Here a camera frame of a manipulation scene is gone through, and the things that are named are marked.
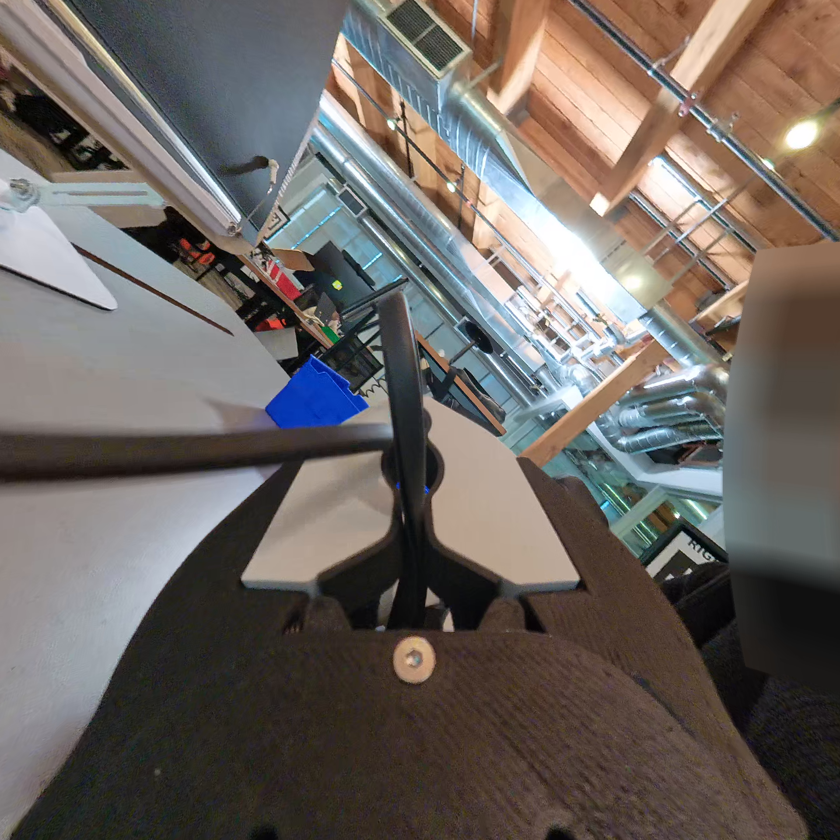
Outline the black computer monitor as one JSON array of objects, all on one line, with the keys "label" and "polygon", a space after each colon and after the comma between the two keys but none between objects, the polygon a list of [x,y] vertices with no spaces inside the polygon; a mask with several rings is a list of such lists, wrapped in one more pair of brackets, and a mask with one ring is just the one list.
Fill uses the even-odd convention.
[{"label": "black computer monitor", "polygon": [[320,293],[326,294],[338,313],[367,298],[375,291],[374,282],[356,269],[352,259],[332,242],[328,242],[314,254],[307,254],[312,272],[307,283]]}]

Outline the black computer case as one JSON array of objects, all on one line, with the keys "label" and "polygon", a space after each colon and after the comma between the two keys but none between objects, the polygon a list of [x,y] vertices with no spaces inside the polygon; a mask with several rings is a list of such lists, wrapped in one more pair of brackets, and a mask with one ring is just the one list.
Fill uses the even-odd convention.
[{"label": "black computer case", "polygon": [[369,346],[370,342],[358,333],[348,333],[325,350],[319,360],[343,378],[352,393],[357,393],[384,370],[383,363]]}]

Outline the blue bin with marker sticker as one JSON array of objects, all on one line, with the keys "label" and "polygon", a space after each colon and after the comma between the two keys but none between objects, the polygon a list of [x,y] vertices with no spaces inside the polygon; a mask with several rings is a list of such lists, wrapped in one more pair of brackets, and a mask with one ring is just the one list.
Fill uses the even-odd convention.
[{"label": "blue bin with marker sticker", "polygon": [[268,403],[266,414],[279,428],[337,426],[369,407],[350,383],[314,356]]}]

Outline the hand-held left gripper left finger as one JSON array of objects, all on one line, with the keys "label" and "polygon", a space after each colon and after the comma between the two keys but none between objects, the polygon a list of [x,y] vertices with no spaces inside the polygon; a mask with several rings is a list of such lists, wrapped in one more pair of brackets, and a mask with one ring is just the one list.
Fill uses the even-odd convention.
[{"label": "hand-held left gripper left finger", "polygon": [[307,460],[242,573],[242,584],[318,594],[322,573],[383,540],[393,505],[381,450]]}]

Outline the silver duct with elbow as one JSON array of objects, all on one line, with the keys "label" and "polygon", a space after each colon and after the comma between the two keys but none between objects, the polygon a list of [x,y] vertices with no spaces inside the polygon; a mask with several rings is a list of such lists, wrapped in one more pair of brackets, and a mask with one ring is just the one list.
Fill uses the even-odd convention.
[{"label": "silver duct with elbow", "polygon": [[665,301],[641,323],[680,364],[627,391],[594,421],[610,446],[626,455],[721,441],[729,365]]}]

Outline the long wooden desk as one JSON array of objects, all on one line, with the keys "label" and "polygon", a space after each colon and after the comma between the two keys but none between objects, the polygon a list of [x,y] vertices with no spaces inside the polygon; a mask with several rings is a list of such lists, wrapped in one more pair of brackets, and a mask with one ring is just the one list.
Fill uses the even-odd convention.
[{"label": "long wooden desk", "polygon": [[263,270],[264,262],[261,261],[260,258],[254,257],[252,255],[241,255],[239,257],[239,260],[242,262],[244,267],[248,271],[250,271],[259,282],[263,284],[263,286],[267,287],[281,301],[283,301],[286,308],[290,310],[290,312],[297,319],[301,328],[306,333],[308,333],[313,339],[315,339],[324,349],[330,349],[331,347],[333,347],[334,344],[336,344],[339,341],[339,338],[337,338],[330,331],[330,329],[321,326],[319,320],[317,320],[314,316],[310,317],[299,308],[298,299],[300,297],[296,300],[292,300],[286,295],[284,295],[270,282],[270,279]]}]

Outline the grey panel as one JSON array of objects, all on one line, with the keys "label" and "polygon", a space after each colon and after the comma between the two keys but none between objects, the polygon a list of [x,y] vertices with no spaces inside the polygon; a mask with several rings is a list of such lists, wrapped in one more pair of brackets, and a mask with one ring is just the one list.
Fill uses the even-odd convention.
[{"label": "grey panel", "polygon": [[294,328],[260,330],[255,332],[255,337],[275,361],[294,360],[299,356]]}]

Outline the framed marker sign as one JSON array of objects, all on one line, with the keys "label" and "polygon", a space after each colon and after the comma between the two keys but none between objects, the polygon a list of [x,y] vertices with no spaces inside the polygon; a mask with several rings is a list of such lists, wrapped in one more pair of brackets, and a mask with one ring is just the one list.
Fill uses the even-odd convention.
[{"label": "framed marker sign", "polygon": [[640,558],[658,584],[693,574],[706,564],[728,564],[725,549],[685,519],[677,519]]}]

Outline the white document stand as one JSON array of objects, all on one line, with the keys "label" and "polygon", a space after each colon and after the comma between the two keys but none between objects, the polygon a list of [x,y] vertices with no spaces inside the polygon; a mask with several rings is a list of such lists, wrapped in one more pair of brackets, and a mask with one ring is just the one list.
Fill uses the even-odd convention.
[{"label": "white document stand", "polygon": [[241,218],[227,200],[195,181],[201,166],[188,158],[184,167],[90,69],[68,37],[34,2],[1,3],[2,48],[63,110],[88,129],[129,166],[135,182],[95,183],[93,194],[68,193],[81,184],[44,185],[2,181],[2,267],[100,309],[118,306],[114,296],[83,263],[69,239],[49,217],[42,202],[47,187],[60,191],[58,207],[92,207],[106,187],[138,191],[181,212],[222,250],[251,256],[256,246],[242,235]]}]

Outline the wooden-top standing desk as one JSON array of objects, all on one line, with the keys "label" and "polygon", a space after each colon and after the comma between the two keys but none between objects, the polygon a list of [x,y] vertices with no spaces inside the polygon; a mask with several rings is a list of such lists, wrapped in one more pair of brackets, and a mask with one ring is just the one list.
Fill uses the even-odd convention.
[{"label": "wooden-top standing desk", "polygon": [[446,360],[418,331],[415,331],[415,339],[421,363],[423,392],[490,434],[498,438],[504,435],[507,432],[503,425],[507,418],[506,412],[468,369],[458,367],[456,363],[474,348],[476,342],[467,344],[456,353],[453,360]]}]

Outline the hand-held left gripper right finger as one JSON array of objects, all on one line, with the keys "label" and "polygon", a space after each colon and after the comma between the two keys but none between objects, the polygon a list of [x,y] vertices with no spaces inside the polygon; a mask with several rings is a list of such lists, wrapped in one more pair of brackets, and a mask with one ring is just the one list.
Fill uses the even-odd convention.
[{"label": "hand-held left gripper right finger", "polygon": [[427,499],[430,535],[488,571],[505,595],[562,592],[581,577],[516,456],[467,417],[423,399],[437,478]]}]

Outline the vent grille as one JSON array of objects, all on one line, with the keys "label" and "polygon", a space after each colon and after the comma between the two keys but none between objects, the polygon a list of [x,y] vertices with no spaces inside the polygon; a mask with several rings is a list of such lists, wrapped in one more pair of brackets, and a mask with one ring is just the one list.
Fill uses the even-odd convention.
[{"label": "vent grille", "polygon": [[425,3],[399,2],[384,13],[384,21],[437,77],[472,57],[471,49]]}]

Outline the red storage bin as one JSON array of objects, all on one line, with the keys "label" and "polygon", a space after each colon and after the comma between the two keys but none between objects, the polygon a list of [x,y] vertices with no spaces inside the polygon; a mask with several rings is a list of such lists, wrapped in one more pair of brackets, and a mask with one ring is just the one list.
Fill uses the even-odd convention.
[{"label": "red storage bin", "polygon": [[270,282],[284,295],[292,300],[298,299],[302,294],[302,288],[297,282],[293,271],[284,267],[274,259],[265,259],[263,270]]}]

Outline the large silver ventilation duct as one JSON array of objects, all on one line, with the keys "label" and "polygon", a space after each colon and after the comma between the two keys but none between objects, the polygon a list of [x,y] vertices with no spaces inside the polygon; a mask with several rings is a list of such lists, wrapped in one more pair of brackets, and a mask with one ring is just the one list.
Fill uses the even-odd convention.
[{"label": "large silver ventilation duct", "polygon": [[540,158],[469,77],[472,57],[437,77],[384,21],[399,2],[352,1],[341,32],[462,162],[579,276],[584,293],[624,323],[641,318],[668,284]]}]

